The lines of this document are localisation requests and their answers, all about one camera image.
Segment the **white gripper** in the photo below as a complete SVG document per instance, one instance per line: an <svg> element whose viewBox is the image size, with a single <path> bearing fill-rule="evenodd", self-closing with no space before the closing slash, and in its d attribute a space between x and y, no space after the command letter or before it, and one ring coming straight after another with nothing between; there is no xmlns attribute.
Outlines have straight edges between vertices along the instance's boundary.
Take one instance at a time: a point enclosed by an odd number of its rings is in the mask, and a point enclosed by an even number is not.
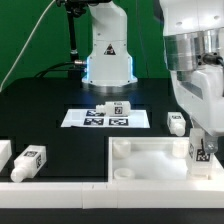
<svg viewBox="0 0 224 224"><path fill-rule="evenodd" d="M176 101L206 131L204 151L216 153L216 136L224 136L224 70L221 66L205 65L199 70L181 74L186 75L188 80L179 81L179 73L171 71Z"/></svg>

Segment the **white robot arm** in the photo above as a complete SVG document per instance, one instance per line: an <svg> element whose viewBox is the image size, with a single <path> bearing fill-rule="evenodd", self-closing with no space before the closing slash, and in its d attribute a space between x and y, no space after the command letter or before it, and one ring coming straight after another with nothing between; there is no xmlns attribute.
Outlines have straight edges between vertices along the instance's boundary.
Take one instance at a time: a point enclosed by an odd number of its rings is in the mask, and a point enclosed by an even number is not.
<svg viewBox="0 0 224 224"><path fill-rule="evenodd" d="M154 0L163 17L164 59L177 103L204 131L207 153L224 136L224 0ZM102 90L137 81L127 51L127 15L112 0L96 0L86 86Z"/></svg>

